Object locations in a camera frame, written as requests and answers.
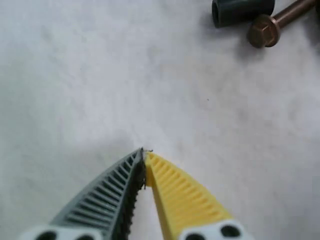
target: white fabric surface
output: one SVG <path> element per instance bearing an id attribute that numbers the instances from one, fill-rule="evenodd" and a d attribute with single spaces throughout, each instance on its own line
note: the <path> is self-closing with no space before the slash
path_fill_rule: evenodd
<path id="1" fill-rule="evenodd" d="M 291 0 L 278 0 L 275 12 Z M 0 239 L 144 146 L 257 240 L 320 234 L 320 26 L 254 49 L 210 0 L 0 1 Z M 131 240 L 161 240 L 150 190 Z"/>

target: bolt shaft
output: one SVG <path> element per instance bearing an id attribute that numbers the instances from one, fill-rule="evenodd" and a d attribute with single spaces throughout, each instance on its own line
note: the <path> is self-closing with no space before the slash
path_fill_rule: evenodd
<path id="1" fill-rule="evenodd" d="M 285 27 L 316 5 L 317 0 L 297 0 L 290 6 L 277 13 L 273 18 L 280 28 Z"/>

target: cylindrical object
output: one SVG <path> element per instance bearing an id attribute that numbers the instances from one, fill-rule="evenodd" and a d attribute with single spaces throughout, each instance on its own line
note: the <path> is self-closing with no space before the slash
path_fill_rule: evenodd
<path id="1" fill-rule="evenodd" d="M 273 18 L 277 21 L 279 27 L 283 28 L 302 14 L 308 12 L 315 4 L 316 0 L 297 0 L 277 13 Z"/>
<path id="2" fill-rule="evenodd" d="M 316 13 L 318 14 L 318 17 L 320 19 L 320 0 L 316 1 L 315 9 L 316 9 Z"/>
<path id="3" fill-rule="evenodd" d="M 271 15 L 275 0 L 213 0 L 212 17 L 217 28 L 254 20 L 261 14 Z"/>

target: hex flange bolt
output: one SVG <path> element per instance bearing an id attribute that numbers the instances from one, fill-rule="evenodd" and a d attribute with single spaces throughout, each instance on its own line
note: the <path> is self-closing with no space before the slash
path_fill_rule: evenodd
<path id="1" fill-rule="evenodd" d="M 213 0 L 212 17 L 214 25 L 221 28 L 271 15 L 274 8 L 275 0 Z"/>
<path id="2" fill-rule="evenodd" d="M 248 31 L 247 38 L 256 48 L 272 47 L 280 39 L 281 29 L 308 12 L 317 0 L 297 0 L 275 16 L 260 15 Z"/>

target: bolt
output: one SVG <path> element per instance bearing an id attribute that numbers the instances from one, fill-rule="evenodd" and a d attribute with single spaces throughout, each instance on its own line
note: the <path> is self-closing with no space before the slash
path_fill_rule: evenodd
<path id="1" fill-rule="evenodd" d="M 297 0 L 275 16 L 265 14 L 258 16 L 247 34 L 250 44 L 256 48 L 276 45 L 280 39 L 280 30 L 312 9 L 316 1 Z"/>

